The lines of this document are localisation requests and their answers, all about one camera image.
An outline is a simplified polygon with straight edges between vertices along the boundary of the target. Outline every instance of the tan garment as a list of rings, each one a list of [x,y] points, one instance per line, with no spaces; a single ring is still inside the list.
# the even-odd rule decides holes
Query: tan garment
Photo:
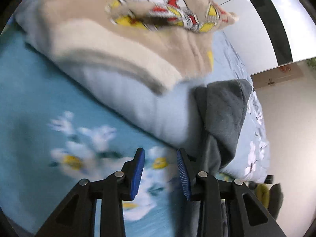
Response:
[[[50,59],[127,71],[156,92],[211,72],[211,33],[234,15],[210,0],[160,1],[41,0]]]

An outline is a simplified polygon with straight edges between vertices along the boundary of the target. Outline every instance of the gray cloth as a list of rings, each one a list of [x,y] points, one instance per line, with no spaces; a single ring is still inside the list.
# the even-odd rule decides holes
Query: gray cloth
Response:
[[[197,158],[200,170],[215,175],[235,157],[251,91],[252,86],[245,79],[214,82],[195,89],[205,130]],[[199,209],[200,202],[187,202],[178,236],[196,236]]]

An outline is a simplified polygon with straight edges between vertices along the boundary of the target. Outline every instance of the metal screw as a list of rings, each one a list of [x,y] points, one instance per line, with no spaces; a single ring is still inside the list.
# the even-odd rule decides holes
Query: metal screw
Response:
[[[239,180],[239,179],[235,179],[234,182],[235,182],[235,184],[237,184],[237,185],[242,185],[242,184],[244,183],[243,181],[241,181],[241,180]]]
[[[199,175],[200,177],[207,177],[207,173],[206,173],[205,171],[200,171],[200,172],[198,173],[198,175]]]
[[[86,178],[84,178],[84,179],[81,179],[81,180],[79,181],[79,184],[80,184],[81,186],[85,186],[85,185],[88,184],[88,182],[89,182],[89,180],[86,179]]]
[[[124,172],[123,172],[123,171],[116,171],[116,172],[114,173],[114,175],[115,175],[116,177],[122,177],[122,176],[124,175]]]

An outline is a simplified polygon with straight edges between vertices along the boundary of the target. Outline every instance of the white wall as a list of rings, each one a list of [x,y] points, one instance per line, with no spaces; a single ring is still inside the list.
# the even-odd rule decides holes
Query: white wall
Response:
[[[271,149],[269,174],[281,183],[277,223],[287,237],[302,237],[316,212],[316,80],[305,77],[257,90]]]

